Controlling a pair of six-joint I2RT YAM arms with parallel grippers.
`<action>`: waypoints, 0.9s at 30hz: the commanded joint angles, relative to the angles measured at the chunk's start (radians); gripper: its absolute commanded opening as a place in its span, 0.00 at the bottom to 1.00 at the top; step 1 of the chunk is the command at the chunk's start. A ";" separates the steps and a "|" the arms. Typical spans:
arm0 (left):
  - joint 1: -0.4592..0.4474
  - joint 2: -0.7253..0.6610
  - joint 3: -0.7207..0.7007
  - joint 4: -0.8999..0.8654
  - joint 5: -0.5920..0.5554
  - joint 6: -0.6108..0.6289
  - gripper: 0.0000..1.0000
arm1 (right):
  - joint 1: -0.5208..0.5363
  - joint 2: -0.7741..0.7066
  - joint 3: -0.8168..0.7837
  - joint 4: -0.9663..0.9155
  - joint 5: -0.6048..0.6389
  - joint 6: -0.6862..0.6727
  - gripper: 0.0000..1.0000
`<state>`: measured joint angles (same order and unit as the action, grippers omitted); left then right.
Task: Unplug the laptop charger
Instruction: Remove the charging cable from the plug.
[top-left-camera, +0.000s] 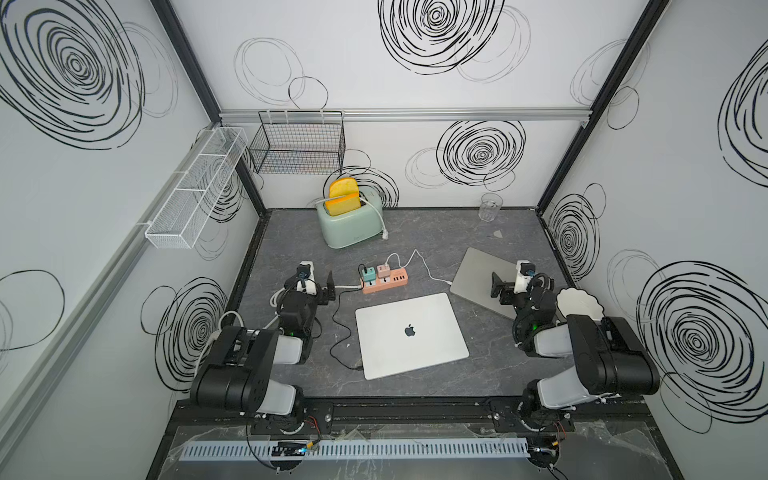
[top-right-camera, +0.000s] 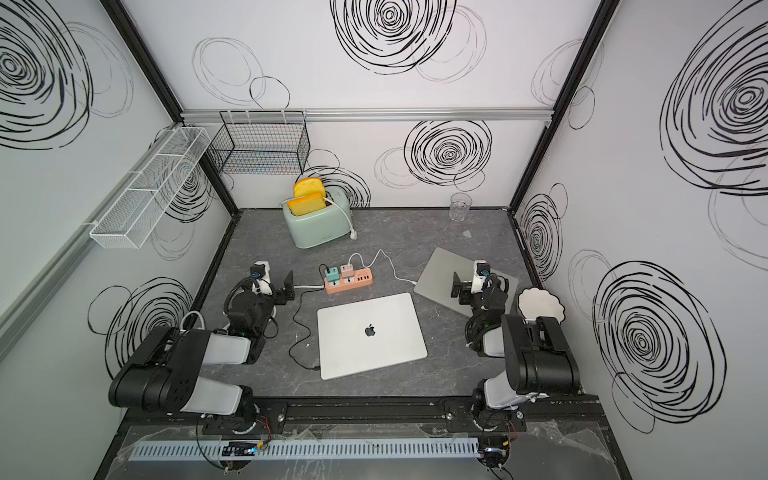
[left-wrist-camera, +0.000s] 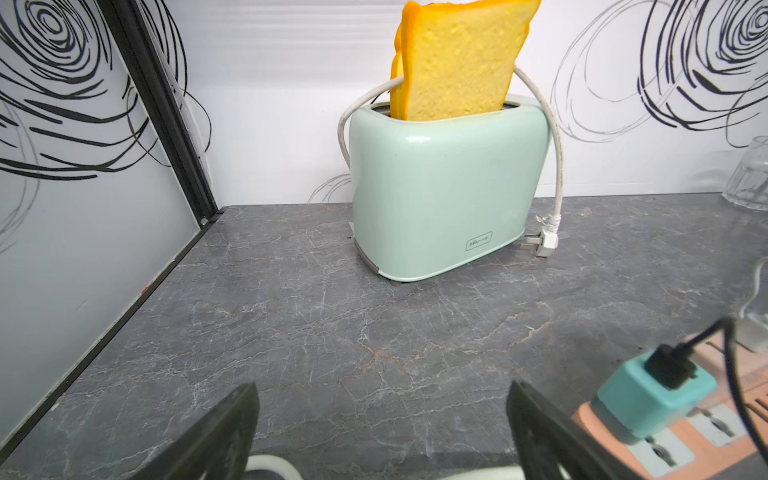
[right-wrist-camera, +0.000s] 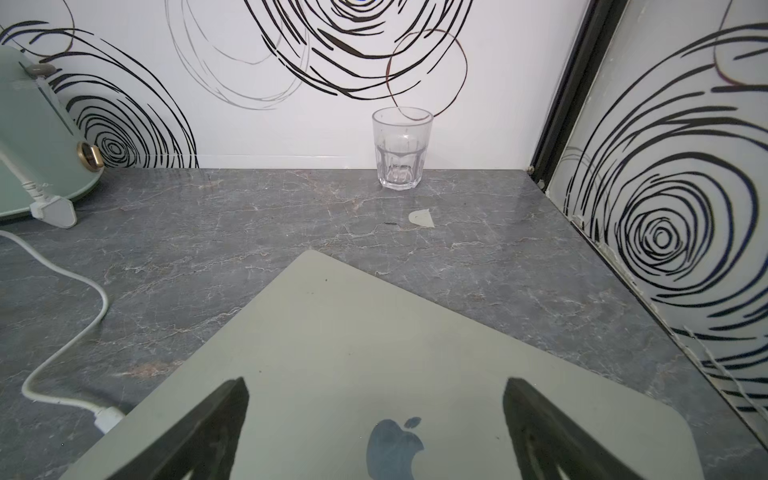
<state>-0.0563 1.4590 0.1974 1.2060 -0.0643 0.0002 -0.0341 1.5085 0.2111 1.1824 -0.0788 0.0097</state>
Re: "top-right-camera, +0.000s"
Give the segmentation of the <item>teal charger adapter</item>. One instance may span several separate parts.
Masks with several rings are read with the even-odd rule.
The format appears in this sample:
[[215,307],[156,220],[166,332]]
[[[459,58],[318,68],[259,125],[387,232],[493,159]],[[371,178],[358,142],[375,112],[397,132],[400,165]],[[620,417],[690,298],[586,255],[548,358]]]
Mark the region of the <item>teal charger adapter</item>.
[[325,272],[325,279],[330,285],[337,285],[341,279],[340,271],[338,267],[331,267]]

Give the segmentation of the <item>orange power strip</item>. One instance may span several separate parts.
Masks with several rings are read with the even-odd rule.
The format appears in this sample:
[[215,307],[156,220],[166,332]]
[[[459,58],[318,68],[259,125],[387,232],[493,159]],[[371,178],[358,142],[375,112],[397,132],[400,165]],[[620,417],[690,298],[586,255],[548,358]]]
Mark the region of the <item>orange power strip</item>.
[[368,268],[358,269],[354,270],[352,274],[347,277],[341,277],[339,280],[334,282],[325,280],[324,283],[325,291],[329,295],[338,294],[371,286],[373,284],[373,274]]

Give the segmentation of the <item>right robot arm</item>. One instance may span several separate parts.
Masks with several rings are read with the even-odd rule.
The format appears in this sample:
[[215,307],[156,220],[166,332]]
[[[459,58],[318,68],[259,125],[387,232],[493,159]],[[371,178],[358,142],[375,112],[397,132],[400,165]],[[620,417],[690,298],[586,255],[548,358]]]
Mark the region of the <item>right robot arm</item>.
[[559,297],[536,287],[512,299],[510,293],[510,280],[483,262],[472,280],[463,281],[457,274],[452,278],[450,296],[471,309],[464,327],[466,346],[481,357],[504,361],[500,374],[480,381],[474,390],[475,417],[581,389],[579,369],[562,330],[565,308]]

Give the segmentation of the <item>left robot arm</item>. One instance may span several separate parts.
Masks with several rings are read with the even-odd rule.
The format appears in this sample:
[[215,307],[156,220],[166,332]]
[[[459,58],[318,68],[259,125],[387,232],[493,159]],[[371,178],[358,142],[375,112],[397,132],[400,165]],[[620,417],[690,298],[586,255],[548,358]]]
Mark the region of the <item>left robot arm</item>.
[[224,330],[156,327],[117,373],[109,402],[121,408],[165,414],[195,413],[258,420],[252,389],[205,378],[204,366],[253,365],[265,346],[274,310],[295,299],[293,273],[283,286],[269,281],[269,265],[258,262],[230,291],[223,305]]

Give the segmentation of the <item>pink charger adapter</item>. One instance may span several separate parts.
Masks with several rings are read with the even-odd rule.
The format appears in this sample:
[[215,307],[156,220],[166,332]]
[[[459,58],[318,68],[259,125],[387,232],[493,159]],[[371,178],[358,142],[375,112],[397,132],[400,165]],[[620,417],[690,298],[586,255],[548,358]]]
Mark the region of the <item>pink charger adapter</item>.
[[355,269],[351,264],[345,264],[340,267],[340,275],[342,278],[352,278],[355,275]]

